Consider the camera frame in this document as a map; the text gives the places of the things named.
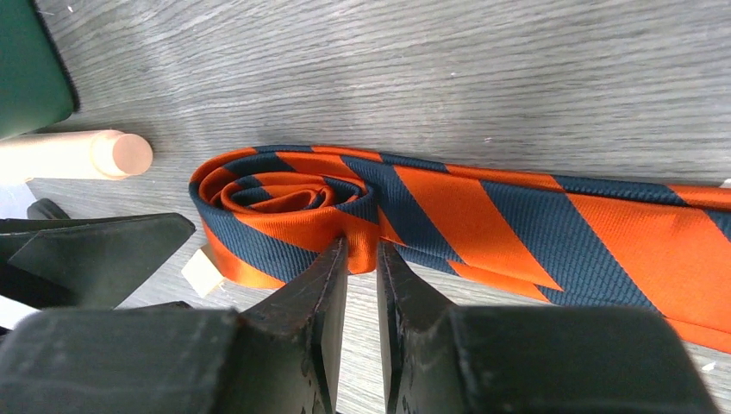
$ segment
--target folded fabric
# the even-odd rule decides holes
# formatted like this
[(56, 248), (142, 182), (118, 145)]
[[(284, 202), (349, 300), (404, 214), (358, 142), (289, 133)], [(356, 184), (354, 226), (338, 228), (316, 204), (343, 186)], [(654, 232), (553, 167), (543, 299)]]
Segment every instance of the folded fabric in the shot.
[(415, 263), (561, 305), (657, 311), (731, 352), (731, 191), (455, 166), (345, 147), (245, 148), (191, 197), (224, 276), (276, 288), (335, 237), (352, 273), (379, 238)]

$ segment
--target peach colored cylinder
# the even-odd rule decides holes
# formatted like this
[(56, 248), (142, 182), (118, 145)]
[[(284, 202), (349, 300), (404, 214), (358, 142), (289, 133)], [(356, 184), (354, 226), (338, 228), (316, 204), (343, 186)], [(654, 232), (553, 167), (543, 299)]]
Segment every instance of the peach colored cylinder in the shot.
[(0, 182), (125, 179), (153, 163), (150, 144), (121, 131), (20, 135), (0, 141)]

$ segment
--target green object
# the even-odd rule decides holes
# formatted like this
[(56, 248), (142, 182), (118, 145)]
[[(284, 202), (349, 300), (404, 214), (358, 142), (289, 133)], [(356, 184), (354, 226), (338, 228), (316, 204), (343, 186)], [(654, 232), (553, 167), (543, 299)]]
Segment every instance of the green object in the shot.
[(0, 139), (66, 119), (71, 88), (29, 0), (0, 0)]

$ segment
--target necktie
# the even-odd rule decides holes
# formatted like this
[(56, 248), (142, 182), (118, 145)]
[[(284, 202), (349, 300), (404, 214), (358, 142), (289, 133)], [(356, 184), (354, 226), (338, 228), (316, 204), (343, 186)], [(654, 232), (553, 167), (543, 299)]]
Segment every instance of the necktie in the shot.
[(191, 177), (222, 274), (276, 288), (335, 237), (348, 269), (378, 239), (409, 261), (560, 305), (661, 313), (731, 352), (731, 191), (456, 166), (346, 147), (222, 154)]

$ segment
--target rolled necktie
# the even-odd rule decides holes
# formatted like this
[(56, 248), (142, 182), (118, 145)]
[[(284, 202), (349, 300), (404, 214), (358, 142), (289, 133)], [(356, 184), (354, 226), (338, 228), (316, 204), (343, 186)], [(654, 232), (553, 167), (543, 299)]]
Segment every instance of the rolled necktie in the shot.
[(731, 191), (267, 146), (200, 166), (190, 194), (222, 274), (276, 288), (336, 237), (352, 273), (404, 259), (560, 305), (640, 306), (731, 352)]

